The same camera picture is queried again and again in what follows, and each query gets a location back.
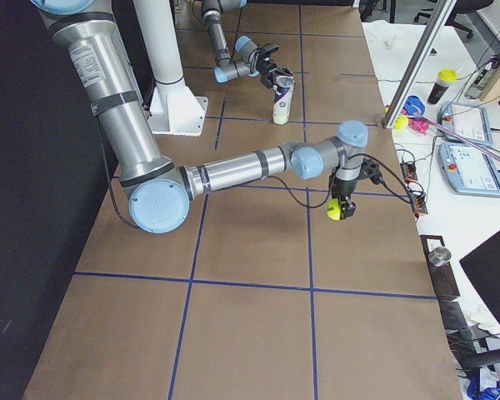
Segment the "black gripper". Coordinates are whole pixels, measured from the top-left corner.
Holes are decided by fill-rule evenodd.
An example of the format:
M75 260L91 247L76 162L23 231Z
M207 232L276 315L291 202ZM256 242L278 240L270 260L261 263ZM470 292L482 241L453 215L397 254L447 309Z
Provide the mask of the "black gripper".
M342 180L333 177L331 180L331 198L339 201L340 219L350 218L356 211L356 204L351 199L354 190L357 187L357 180Z
M257 48L255 54L255 68L261 76L261 82L264 86L293 86L294 77L292 73L285 67L277 67L277 64L272 60L272 54L279 49L279 46L274 43L267 43L262 47Z

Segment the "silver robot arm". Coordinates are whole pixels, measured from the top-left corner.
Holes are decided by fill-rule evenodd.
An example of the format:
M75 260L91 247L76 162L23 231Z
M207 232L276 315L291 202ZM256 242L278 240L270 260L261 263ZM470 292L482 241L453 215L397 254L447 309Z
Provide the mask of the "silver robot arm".
M285 142L276 147L208 162L177 166L162 154L156 136L197 136L208 105L195 96L183 75L166 1L133 4L152 68L152 111L146 112L109 1L39 1L52 39L66 48L121 166L119 182L129 200L127 225L168 233L187 218L197 196L294 171L307 180L329 173L323 206L330 218L351 217L353 191L363 179L367 127L342 123L333 137L318 143Z
M212 50L217 66L214 75L218 83L225 83L242 76L260 76L266 88L276 88L293 74L286 68L278 66L272 54L279 46L272 42L257 45L250 37L241 36L235 43L235 50L241 56L234 59L228 48L221 16L224 13L244 8L246 1L235 0L205 0L201 5L201 19L205 24L212 44Z

